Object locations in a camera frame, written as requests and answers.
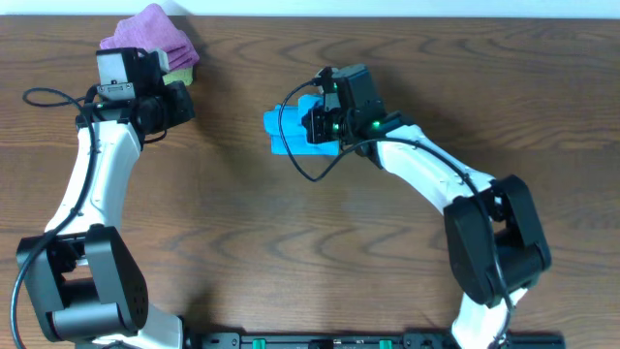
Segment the wooden table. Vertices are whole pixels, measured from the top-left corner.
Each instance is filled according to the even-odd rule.
[[[56,211],[77,153],[76,112],[20,101],[82,95],[119,17],[0,18],[0,313],[21,238]],[[320,183],[271,155],[263,112],[325,65],[366,63],[390,110],[481,171],[530,186],[553,268],[515,331],[572,348],[620,340],[620,22],[176,17],[201,56],[197,117],[147,146],[122,235],[149,297],[199,330],[446,328],[461,291],[443,219],[405,182],[351,156]],[[302,159],[314,173],[327,158]],[[24,291],[28,347],[49,347]],[[11,346],[7,326],[0,346]]]

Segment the purple cloth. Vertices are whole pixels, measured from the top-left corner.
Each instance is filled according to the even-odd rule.
[[[168,54],[170,71],[189,68],[199,59],[187,35],[174,27],[157,4],[150,4],[141,13],[119,21],[114,36],[103,39],[100,47],[148,51],[160,48]]]

